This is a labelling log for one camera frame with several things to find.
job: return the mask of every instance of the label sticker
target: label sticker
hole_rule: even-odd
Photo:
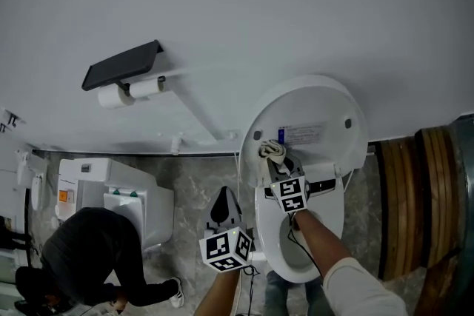
[[[324,132],[324,123],[299,124],[278,128],[278,142],[286,145],[317,144]]]
[[[209,262],[209,264],[213,265],[220,272],[230,269],[236,269],[240,266],[243,266],[234,257],[224,258],[222,260],[215,260],[213,262]]]
[[[280,182],[280,197],[284,198],[288,195],[299,194],[301,187],[299,179],[290,179],[289,181]]]
[[[218,235],[217,237],[208,238],[206,240],[207,259],[220,257],[230,252],[229,239],[227,234]]]
[[[59,190],[59,201],[67,203],[67,191]]]
[[[286,213],[298,211],[299,209],[305,209],[303,196],[293,196],[292,198],[283,199],[282,201],[283,209]]]

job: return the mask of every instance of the white toilet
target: white toilet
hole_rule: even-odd
[[[241,146],[242,179],[255,188],[258,238],[267,262],[281,277],[304,283],[320,274],[306,253],[287,236],[289,219],[269,188],[259,183],[262,141],[284,143],[301,160],[311,183],[308,209],[335,235],[344,225],[342,177],[363,166],[367,126],[357,103],[337,81],[306,75],[284,81],[258,102]],[[300,232],[296,239],[307,248]]]
[[[155,178],[109,158],[61,160],[56,215],[67,220],[81,208],[104,207],[128,218],[142,249],[173,233],[174,193]]]

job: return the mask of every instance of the toilet paper holder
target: toilet paper holder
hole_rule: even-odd
[[[103,86],[97,92],[99,104],[103,108],[114,110],[116,108],[134,105],[136,101],[146,101],[152,96],[164,91],[166,77],[137,81],[132,84],[112,83]]]
[[[130,85],[124,83],[123,80],[151,71],[156,55],[162,52],[163,48],[158,40],[155,40],[93,64],[82,82],[82,89],[91,91],[98,87],[116,84],[127,96],[130,96]],[[164,81],[166,81],[164,76],[158,78],[158,82]]]

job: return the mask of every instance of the black shirt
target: black shirt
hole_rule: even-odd
[[[124,218],[104,208],[83,208],[46,241],[41,262],[58,288],[73,300],[96,305],[116,299],[104,284],[122,246]]]

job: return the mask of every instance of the orange sticker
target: orange sticker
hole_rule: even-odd
[[[59,191],[59,201],[67,203],[67,191]]]

